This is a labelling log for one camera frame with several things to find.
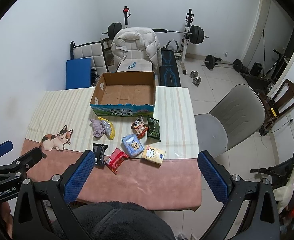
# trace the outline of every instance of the purple scrunchie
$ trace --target purple scrunchie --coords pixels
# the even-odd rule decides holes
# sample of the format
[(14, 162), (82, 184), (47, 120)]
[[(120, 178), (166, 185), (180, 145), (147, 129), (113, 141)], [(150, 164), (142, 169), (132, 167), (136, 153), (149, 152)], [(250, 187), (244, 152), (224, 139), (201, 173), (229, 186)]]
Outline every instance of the purple scrunchie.
[(105, 129), (101, 126), (101, 121), (93, 119), (90, 119), (90, 121), (92, 122), (93, 136), (96, 138), (101, 137), (105, 133)]

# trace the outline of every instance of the open milk carton box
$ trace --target open milk carton box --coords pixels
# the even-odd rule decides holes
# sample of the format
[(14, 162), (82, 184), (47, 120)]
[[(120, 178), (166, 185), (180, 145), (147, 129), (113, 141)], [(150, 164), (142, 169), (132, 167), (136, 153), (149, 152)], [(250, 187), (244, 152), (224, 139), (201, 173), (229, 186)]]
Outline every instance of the open milk carton box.
[(100, 76), (90, 106), (98, 116), (152, 117), (155, 96), (154, 72), (108, 72)]

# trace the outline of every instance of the blue wrapper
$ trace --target blue wrapper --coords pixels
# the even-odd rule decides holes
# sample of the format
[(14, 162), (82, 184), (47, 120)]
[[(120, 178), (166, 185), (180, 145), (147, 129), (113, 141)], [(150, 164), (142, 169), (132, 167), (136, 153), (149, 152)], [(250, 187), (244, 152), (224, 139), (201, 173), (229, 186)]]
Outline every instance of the blue wrapper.
[(144, 147), (141, 145), (135, 134), (123, 137), (122, 142), (130, 157), (135, 157), (144, 150)]

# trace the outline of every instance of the green snack package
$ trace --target green snack package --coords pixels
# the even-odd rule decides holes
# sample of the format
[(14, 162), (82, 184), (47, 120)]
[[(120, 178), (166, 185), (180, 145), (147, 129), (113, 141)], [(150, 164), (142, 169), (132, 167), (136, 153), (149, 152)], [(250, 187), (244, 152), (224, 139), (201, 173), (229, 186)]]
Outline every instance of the green snack package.
[(159, 120), (147, 117), (149, 129), (147, 131), (147, 137), (154, 138), (160, 141), (160, 126)]

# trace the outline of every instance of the barbell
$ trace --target barbell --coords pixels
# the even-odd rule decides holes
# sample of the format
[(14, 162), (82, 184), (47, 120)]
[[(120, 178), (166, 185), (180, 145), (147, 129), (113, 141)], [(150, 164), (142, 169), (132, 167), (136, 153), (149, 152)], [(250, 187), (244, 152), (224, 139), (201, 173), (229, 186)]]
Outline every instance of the barbell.
[[(102, 33), (102, 34), (108, 34), (109, 39), (113, 40), (114, 37), (117, 35), (117, 33), (122, 29), (121, 23), (112, 23), (108, 27), (108, 32)], [(180, 32), (180, 31), (170, 31), (166, 29), (152, 29), (154, 32), (158, 33), (182, 33), (188, 35), (188, 38), (190, 40), (190, 43), (193, 44), (199, 44), (204, 41), (204, 38), (209, 38), (208, 36), (205, 36), (204, 30), (200, 28), (199, 26), (192, 25), (190, 27), (190, 32)]]
[[(221, 61), (221, 60), (222, 60), (221, 58), (214, 57), (213, 55), (207, 55), (203, 62), (205, 63), (208, 69), (213, 69), (215, 65), (218, 65), (217, 61)], [(224, 62), (219, 62), (219, 63), (233, 66), (234, 70), (236, 70), (238, 73), (245, 73), (245, 74), (249, 73), (248, 68), (243, 66), (243, 63), (240, 59), (235, 59), (233, 63), (224, 63)]]

